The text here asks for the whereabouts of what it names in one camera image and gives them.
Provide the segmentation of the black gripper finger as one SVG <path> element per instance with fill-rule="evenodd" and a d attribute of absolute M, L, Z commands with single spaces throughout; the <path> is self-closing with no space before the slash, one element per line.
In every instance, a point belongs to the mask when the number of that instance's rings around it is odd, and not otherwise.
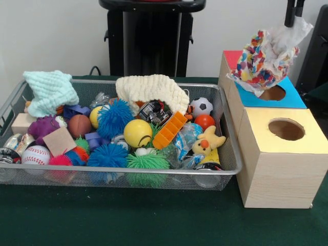
<path fill-rule="evenodd" d="M 287 28 L 293 27 L 294 18 L 295 18 L 295 0 L 288 0 L 286 6 L 286 13 L 284 19 L 284 25 Z"/>
<path fill-rule="evenodd" d="M 304 6 L 304 0 L 296 0 L 296 6 L 294 8 L 295 16 L 302 17 L 303 6 Z"/>

